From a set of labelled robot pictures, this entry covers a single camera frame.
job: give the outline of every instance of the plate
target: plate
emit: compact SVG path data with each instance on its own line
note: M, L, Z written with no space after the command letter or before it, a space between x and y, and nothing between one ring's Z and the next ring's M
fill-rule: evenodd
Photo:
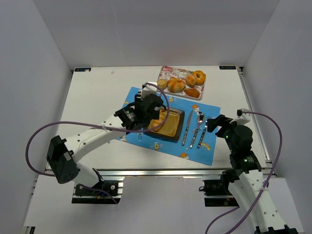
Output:
M157 81L159 79L165 79L166 81L168 81L170 79L170 77L176 77L176 78L181 79L181 80L183 80L185 82L185 78L188 75L191 75L192 73L193 73L193 71L188 71L188 70L185 70L185 69L169 67L169 66L162 66L162 68L160 69L160 73L158 75ZM164 89L164 91L165 91L165 93L173 95L173 96L190 98L190 99L193 99L193 100L201 100L202 96L203 96L203 93L204 93L206 82L207 82L207 78L206 78L205 83L203 83L202 85L195 85L195 87L193 87L193 88L197 89L199 91L199 93L200 93L198 98L190 97L190 96L186 95L184 90L182 90L181 92L178 92L178 93L172 93L166 87Z
M170 107L169 117L160 130L157 132L146 132L145 134L163 139L179 140L183 127L184 116L184 111Z

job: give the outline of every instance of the blue placemat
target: blue placemat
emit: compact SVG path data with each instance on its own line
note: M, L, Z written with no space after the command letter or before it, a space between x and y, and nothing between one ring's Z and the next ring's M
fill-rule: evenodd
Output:
M128 93L128 96L122 107L125 107L128 103L134 102L134 97L135 94L137 94L138 90L139 89L136 87L132 87L130 89L130 92ZM185 112L183 128L179 141L167 141L160 139L158 137L156 138L145 134L137 134L137 133L130 133L120 140L147 149L158 150L160 152L171 154L191 161L212 165L215 153L215 142L216 142L215 132L217 132L217 129L213 133L206 132L202 145L198 149L197 145L205 126L205 124L202 124L200 126L193 148L190 149L189 146L191 144L194 135L193 131L197 127L196 120L198 112L201 111L202 113L204 113L206 119L208 116L217 117L220 114L220 107L184 100L181 98L172 97L170 95L167 95L167 98L170 100L170 106L183 110ZM193 111L190 129L185 141L185 145L182 146L182 139L186 129L186 122L191 110L195 111Z

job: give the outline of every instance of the black utensil handle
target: black utensil handle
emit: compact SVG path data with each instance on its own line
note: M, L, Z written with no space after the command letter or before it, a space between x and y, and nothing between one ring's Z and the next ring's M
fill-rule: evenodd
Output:
M185 144L186 136L187 136L187 133L188 133L188 132L189 132L189 127L186 127L185 133L184 133L184 137L183 137L183 140L182 140L182 146Z
M204 129L204 131L203 131L203 133L201 134L201 137L200 137L200 139L199 139L199 143L198 143L198 145L197 145L197 148L198 148L198 149L200 148L200 145L201 145L201 143L203 142L205 133L206 133L206 128Z
M194 142L195 142L195 139L196 139L197 133L198 133L198 128L196 128L196 130L195 130L195 133L194 133L194 136L193 136L193 139L192 139L192 142L191 142L190 148L192 148L192 147L193 147L193 145L194 145Z

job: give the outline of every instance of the silverware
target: silverware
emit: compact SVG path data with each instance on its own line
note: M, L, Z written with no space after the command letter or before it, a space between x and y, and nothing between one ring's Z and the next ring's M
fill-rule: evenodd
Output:
M193 114L193 110L190 112L189 117L187 118L186 129L185 129L184 137L183 137L183 140L182 140L182 146L185 144L186 136L187 136L187 133L189 132L189 127L190 127L190 123L191 123L192 114Z
M203 113L199 112L199 116L198 116L198 118L197 118L197 128L196 128L196 130L195 130L195 133L194 133L194 136L193 136L193 139L192 139L190 148L193 147L194 142L195 142L195 139L196 139L196 136L197 136L197 133L198 133L198 130L199 130L199 127L200 127L200 125L202 125L204 122L205 122L205 115L204 115Z
M205 129L204 129L203 133L201 134L200 139L199 139L199 143L198 143L198 145L197 145L197 148L198 148L198 149L200 148L200 145L201 145L201 143L203 142L205 133L206 133L207 128L208 128L208 120L209 120L210 118L212 118L212 117L211 117L211 116L208 116L208 118L207 118L207 120L206 120Z

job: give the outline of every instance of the gray wall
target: gray wall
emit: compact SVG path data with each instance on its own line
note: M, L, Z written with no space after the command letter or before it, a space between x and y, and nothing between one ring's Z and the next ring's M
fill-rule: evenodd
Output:
M0 71L0 233L17 234L37 178L25 162L26 142L60 117L71 77L31 0L1 1ZM40 134L31 148L39 169L55 130Z
M70 68L244 65L278 0L34 0Z
M282 128L283 149L276 170L286 178L307 234L312 233L311 41L312 1L282 0L244 69L254 109L273 117ZM277 130L268 120L258 119L275 158Z

